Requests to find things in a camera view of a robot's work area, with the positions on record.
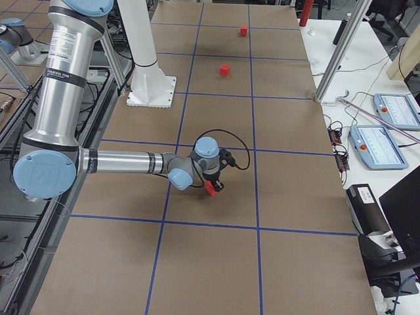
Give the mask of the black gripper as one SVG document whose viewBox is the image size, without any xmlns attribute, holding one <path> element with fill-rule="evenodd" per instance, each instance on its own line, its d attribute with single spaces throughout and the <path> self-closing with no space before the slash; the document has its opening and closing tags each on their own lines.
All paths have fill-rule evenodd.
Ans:
<svg viewBox="0 0 420 315">
<path fill-rule="evenodd" d="M 221 170 L 212 169 L 212 170 L 205 170 L 202 173 L 205 180 L 210 181 L 213 184 L 213 187 L 216 192 L 220 192 L 224 189 L 224 184 L 219 179 L 221 175 Z"/>
</svg>

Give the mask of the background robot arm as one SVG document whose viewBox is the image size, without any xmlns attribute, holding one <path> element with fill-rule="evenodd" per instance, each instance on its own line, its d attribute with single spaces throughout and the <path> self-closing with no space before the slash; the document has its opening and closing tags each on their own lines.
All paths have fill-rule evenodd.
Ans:
<svg viewBox="0 0 420 315">
<path fill-rule="evenodd" d="M 49 52 L 49 44 L 37 42 L 19 18 L 1 21 L 1 48 L 21 66 L 40 66 Z"/>
</svg>

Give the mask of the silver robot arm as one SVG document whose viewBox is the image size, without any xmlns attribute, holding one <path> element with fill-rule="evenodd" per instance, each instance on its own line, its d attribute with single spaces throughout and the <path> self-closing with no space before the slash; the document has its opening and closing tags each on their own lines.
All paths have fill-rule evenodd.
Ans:
<svg viewBox="0 0 420 315">
<path fill-rule="evenodd" d="M 200 181 L 210 194 L 223 189 L 223 150 L 201 136 L 188 157 L 172 153 L 114 152 L 83 148 L 75 138 L 93 47 L 106 30 L 113 1 L 52 1 L 54 31 L 33 127 L 22 138 L 13 178 L 20 191 L 53 198 L 70 189 L 81 173 L 166 175 L 184 190 Z"/>
</svg>

